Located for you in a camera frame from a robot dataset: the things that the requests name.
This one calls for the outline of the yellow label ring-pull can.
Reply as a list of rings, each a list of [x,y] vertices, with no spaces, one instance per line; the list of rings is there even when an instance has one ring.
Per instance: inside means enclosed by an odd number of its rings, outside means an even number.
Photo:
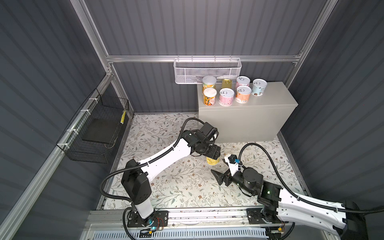
[[[207,163],[211,166],[214,166],[214,165],[217,165],[220,160],[219,159],[212,159],[212,158],[209,158],[209,157],[206,157],[206,160],[207,160]]]

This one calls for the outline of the pink ring-pull can front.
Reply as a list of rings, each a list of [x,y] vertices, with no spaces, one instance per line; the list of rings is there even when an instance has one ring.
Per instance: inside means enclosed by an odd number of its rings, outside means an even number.
[[[230,88],[220,90],[219,104],[223,107],[229,107],[233,103],[235,92]]]

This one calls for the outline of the orange label plastic-lid can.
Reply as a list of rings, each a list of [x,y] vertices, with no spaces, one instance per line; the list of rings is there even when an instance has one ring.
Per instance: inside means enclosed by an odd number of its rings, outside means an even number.
[[[211,107],[216,103],[217,90],[215,88],[206,88],[203,91],[203,103],[205,106]]]

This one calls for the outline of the salmon label can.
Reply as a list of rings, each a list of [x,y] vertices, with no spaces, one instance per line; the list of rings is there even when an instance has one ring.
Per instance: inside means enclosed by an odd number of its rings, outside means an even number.
[[[248,86],[239,86],[236,89],[236,102],[239,104],[246,104],[249,99],[250,95],[252,93],[252,90]]]

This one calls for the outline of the gold rectangular tin can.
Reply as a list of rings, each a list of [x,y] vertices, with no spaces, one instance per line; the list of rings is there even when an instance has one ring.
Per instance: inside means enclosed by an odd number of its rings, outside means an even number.
[[[222,80],[222,89],[225,89],[225,88],[228,88],[228,89],[232,88],[232,80],[230,80],[230,79],[223,79]]]

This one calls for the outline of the green yellow plastic-lid can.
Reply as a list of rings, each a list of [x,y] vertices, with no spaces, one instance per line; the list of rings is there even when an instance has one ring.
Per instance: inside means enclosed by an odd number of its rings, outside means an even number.
[[[214,76],[205,76],[202,79],[202,91],[207,88],[216,88],[217,78]]]

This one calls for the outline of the pink label can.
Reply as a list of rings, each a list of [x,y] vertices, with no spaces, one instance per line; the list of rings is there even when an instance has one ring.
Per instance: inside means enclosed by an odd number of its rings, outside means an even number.
[[[251,80],[248,77],[246,77],[246,76],[239,76],[236,79],[236,86],[235,86],[235,88],[237,89],[240,86],[247,86],[248,87],[250,85],[250,82],[251,82]]]

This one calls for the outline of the teal label can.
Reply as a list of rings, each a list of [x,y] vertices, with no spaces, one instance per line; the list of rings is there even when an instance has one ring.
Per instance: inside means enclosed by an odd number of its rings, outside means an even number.
[[[267,85],[268,83],[264,79],[253,80],[252,95],[257,97],[262,96]]]

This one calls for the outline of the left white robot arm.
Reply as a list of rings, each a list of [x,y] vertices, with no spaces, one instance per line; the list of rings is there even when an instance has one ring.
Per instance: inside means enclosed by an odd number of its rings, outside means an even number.
[[[139,163],[131,160],[126,164],[129,168],[137,168],[125,171],[121,184],[131,198],[131,206],[143,220],[151,219],[155,214],[150,195],[151,182],[158,174],[193,153],[214,160],[220,156],[221,148],[215,145],[219,135],[217,128],[207,122],[197,130],[185,130],[185,126],[186,124],[183,124],[178,138],[167,148]]]

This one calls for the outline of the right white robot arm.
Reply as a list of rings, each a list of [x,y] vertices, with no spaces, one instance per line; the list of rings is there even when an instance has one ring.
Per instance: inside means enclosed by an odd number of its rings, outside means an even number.
[[[334,203],[293,193],[280,185],[265,182],[252,168],[225,173],[212,171],[219,185],[234,184],[248,197],[257,197],[264,207],[260,216],[268,223],[292,222],[337,235],[342,240],[367,240],[368,230],[363,214],[356,214],[353,202]]]

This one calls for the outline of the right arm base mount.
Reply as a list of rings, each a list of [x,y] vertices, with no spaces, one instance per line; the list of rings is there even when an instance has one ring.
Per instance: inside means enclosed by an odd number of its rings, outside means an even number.
[[[262,214],[263,208],[247,208],[246,214],[251,225],[260,225],[260,224],[282,224],[277,218],[272,218],[267,220],[267,218]]]

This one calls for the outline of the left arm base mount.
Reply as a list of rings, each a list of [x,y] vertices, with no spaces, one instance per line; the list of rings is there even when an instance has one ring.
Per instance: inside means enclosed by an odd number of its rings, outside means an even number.
[[[131,211],[127,216],[127,227],[167,227],[169,220],[169,211],[155,210],[149,217],[143,219],[139,213]]]

